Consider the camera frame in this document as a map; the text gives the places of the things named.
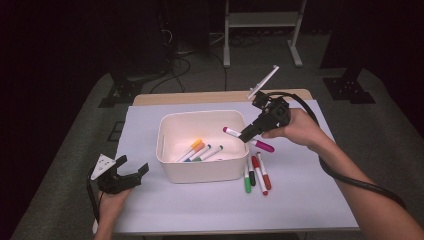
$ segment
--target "marker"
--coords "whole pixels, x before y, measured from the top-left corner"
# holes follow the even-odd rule
[[[252,156],[253,167],[255,168],[256,174],[258,175],[259,185],[261,186],[262,193],[266,196],[268,191],[266,189],[264,179],[262,178],[261,169],[259,168],[258,159],[255,156]]]
[[[202,155],[203,153],[207,152],[209,149],[211,149],[211,145],[208,144],[206,147],[202,148],[200,151],[195,153],[193,156],[187,158],[184,162],[195,162],[198,156]]]
[[[202,149],[204,147],[205,147],[205,144],[200,143],[199,145],[194,147],[193,150],[191,150],[189,153],[187,153],[184,157],[182,157],[180,160],[178,160],[178,162],[181,162],[181,161],[186,160],[187,158],[190,158],[191,156],[193,156],[195,153],[197,153],[198,151],[200,151],[200,149]]]
[[[268,173],[266,172],[264,161],[262,161],[262,154],[260,152],[256,153],[256,156],[259,160],[259,167],[261,168],[262,177],[264,178],[265,186],[267,190],[271,190],[271,180],[269,180]]]
[[[249,179],[250,179],[250,185],[256,186],[256,180],[255,180],[255,170],[253,170],[253,165],[251,160],[247,160],[247,166],[249,167]]]
[[[215,155],[216,153],[218,153],[222,149],[224,149],[224,147],[222,145],[219,145],[219,147],[216,147],[214,149],[211,149],[210,151],[207,151],[205,154],[203,154],[199,157],[200,158],[199,161],[205,161],[206,159],[212,157],[213,155]]]
[[[177,158],[177,162],[181,161],[181,159],[187,155],[191,150],[193,150],[197,145],[199,145],[202,142],[202,139],[197,139],[193,144],[190,145],[189,148],[187,148],[183,154],[181,154],[181,157]]]
[[[246,189],[247,193],[250,193],[252,191],[252,187],[250,186],[250,179],[249,179],[249,164],[246,164],[244,166],[244,189]]]
[[[230,129],[228,127],[224,127],[223,131],[225,133],[228,133],[229,135],[231,135],[233,137],[239,137],[241,135],[241,133],[239,133],[237,131],[234,131],[233,129]],[[275,151],[275,149],[274,149],[273,146],[270,146],[270,145],[268,145],[268,144],[266,144],[264,142],[261,142],[259,140],[254,139],[254,138],[252,140],[250,140],[249,143],[251,143],[254,146],[256,146],[256,147],[258,147],[260,149],[263,149],[263,150],[265,150],[267,152],[274,152]]]

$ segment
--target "table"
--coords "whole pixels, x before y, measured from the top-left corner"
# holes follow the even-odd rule
[[[307,90],[279,91],[309,99],[311,108],[319,110]],[[273,183],[268,196],[261,194],[259,186],[246,193],[242,178],[196,184],[168,181],[155,159],[155,137],[161,117],[167,112],[219,106],[241,111],[245,121],[250,122],[259,110],[247,102],[247,94],[247,91],[174,93],[135,98],[116,155],[127,155],[128,162],[118,173],[133,173],[145,162],[149,163],[150,171],[127,200],[115,233],[163,236],[358,229],[334,180],[320,168],[318,156],[286,139],[264,140],[276,147],[274,153],[263,152]],[[292,101],[290,104],[300,106]],[[323,130],[331,136],[321,111],[315,114]]]

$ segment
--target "white paper sheet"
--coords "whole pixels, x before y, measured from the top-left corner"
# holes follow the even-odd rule
[[[316,101],[306,101],[320,126],[331,132]],[[300,107],[290,102],[290,107]],[[268,232],[311,229],[357,229],[358,225],[334,180],[321,169],[318,156],[286,139],[257,139],[275,147],[262,152],[272,189],[244,190],[244,179],[173,184],[156,158],[161,119],[170,113],[237,110],[250,124],[260,114],[251,103],[210,103],[129,107],[116,157],[127,155],[119,174],[134,173],[148,162],[150,171],[127,201],[115,232],[185,234]],[[258,150],[250,147],[251,153]]]

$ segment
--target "human arm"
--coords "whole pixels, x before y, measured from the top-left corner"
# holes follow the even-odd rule
[[[359,167],[302,109],[291,109],[286,127],[262,134],[264,138],[286,137],[316,152],[335,172],[372,183]],[[336,180],[364,235],[368,239],[424,239],[421,226],[393,200]]]
[[[116,219],[125,206],[125,201],[131,194],[133,189],[124,190],[118,194],[99,193],[99,226],[97,228],[95,240],[112,239],[113,228],[115,227]]]

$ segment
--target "wooden table edge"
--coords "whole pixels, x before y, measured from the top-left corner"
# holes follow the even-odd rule
[[[312,100],[311,93],[306,89],[261,90],[268,92],[287,92],[296,94],[303,100]],[[250,102],[247,99],[250,91],[226,92],[193,92],[193,93],[162,93],[140,94],[134,98],[133,106],[187,104],[187,103],[217,103],[217,102]]]

